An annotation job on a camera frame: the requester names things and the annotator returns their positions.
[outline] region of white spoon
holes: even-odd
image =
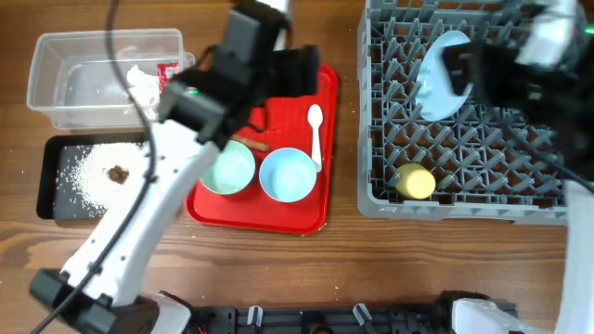
[[[321,172],[322,170],[322,152],[319,146],[319,126],[322,124],[324,120],[324,115],[322,115],[322,109],[318,105],[312,105],[307,113],[307,121],[312,126],[312,130],[314,130],[314,139],[312,140],[312,161],[316,166],[316,172]]]

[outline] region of wood grain surface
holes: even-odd
[[[61,267],[92,224],[57,226],[35,214],[45,141],[63,135],[25,104],[37,38],[102,30],[105,0],[0,3],[0,333],[31,330],[46,311],[29,296],[42,267]],[[196,305],[388,304],[432,300],[444,289],[517,302],[528,324],[553,328],[561,301],[565,229],[508,222],[418,222],[363,217],[356,207],[357,24],[363,0],[296,0],[295,45],[320,45],[341,77],[328,225],[311,237],[204,227],[185,214],[167,228],[145,274]],[[230,4],[128,0],[119,28],[177,28],[187,51],[216,43]],[[71,333],[55,323],[47,333]]]

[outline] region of yellow object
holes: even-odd
[[[418,163],[407,163],[398,168],[400,180],[396,190],[411,199],[427,199],[435,191],[435,177]]]

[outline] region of gray dish rack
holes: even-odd
[[[520,5],[366,1],[357,31],[357,204],[361,213],[382,218],[565,224],[561,178],[544,162],[526,155],[524,144],[502,134],[491,115],[508,119],[524,143],[535,148],[551,150],[554,132],[528,125],[517,110],[477,104],[472,94],[459,111],[438,122],[423,120],[422,106],[415,104],[420,63],[435,39],[458,30],[471,40],[520,47],[529,33]],[[582,8],[578,15],[584,17]],[[584,25],[579,20],[578,31]],[[585,38],[575,37],[563,70],[577,62]],[[396,169],[408,162],[423,165],[435,176],[437,188],[428,199],[403,199],[396,192]]]

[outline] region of plate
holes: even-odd
[[[446,46],[462,45],[470,41],[463,32],[446,32],[435,40],[427,51],[420,63],[417,83],[421,84],[421,87],[415,97],[415,102],[423,106],[420,111],[420,117],[423,119],[431,122],[440,121],[458,111],[466,102],[472,84],[466,87],[462,96],[454,94],[442,53]]]

